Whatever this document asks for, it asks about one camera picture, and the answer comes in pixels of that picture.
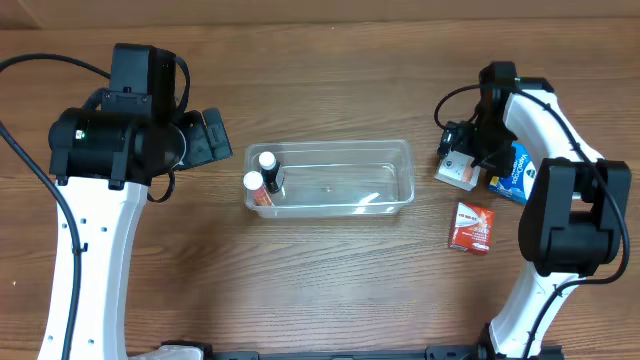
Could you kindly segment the white Hansaplast plaster box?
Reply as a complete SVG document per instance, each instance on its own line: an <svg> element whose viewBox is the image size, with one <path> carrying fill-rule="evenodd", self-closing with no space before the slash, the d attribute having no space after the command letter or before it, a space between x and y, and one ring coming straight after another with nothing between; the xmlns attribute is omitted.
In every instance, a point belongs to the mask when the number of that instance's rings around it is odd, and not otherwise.
<svg viewBox="0 0 640 360"><path fill-rule="evenodd" d="M481 172L479 166L472 165L473 160L469 155L451 151L441 160L434 178L462 190L471 191L477 185Z"/></svg>

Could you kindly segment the orange tablet tube white cap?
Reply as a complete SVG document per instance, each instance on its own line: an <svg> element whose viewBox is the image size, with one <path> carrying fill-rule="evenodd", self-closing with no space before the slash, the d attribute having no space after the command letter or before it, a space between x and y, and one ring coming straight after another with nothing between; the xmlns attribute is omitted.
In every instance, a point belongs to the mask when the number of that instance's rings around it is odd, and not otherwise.
<svg viewBox="0 0 640 360"><path fill-rule="evenodd" d="M250 192L258 206L272 206L270 193L266 189L263 176L258 171L249 171L243 177L243 185Z"/></svg>

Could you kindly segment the dark bottle white cap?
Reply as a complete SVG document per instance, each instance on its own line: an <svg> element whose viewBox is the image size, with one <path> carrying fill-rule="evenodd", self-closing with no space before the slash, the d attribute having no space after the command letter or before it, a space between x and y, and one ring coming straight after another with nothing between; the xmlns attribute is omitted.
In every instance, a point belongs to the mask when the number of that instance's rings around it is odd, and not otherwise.
<svg viewBox="0 0 640 360"><path fill-rule="evenodd" d="M266 189L270 194L280 192L284 183L284 171L282 170L281 163L270 151L262 152L258 160L261 167L260 173Z"/></svg>

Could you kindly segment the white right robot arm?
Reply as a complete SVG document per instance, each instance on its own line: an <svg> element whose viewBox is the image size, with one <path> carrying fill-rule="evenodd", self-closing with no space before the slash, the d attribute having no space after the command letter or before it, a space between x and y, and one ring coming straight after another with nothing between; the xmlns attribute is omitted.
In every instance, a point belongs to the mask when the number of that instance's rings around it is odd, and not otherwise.
<svg viewBox="0 0 640 360"><path fill-rule="evenodd" d="M466 121L442 125L443 168L466 164L506 177L515 143L536 170L518 227L525 265L507 302L474 345L430 346L428 359L561 359L544 335L571 292L618 280L630 257L625 221L631 171L591 148L562 113L544 78L492 62L472 86L480 100Z"/></svg>

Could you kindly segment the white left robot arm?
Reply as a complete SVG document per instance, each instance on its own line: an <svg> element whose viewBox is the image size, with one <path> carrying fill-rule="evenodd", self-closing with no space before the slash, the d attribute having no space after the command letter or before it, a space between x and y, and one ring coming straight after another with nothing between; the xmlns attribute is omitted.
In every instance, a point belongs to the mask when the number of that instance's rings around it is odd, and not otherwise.
<svg viewBox="0 0 640 360"><path fill-rule="evenodd" d="M153 178L231 157L217 108L168 95L96 90L49 131L62 199L41 359L124 359L136 228Z"/></svg>

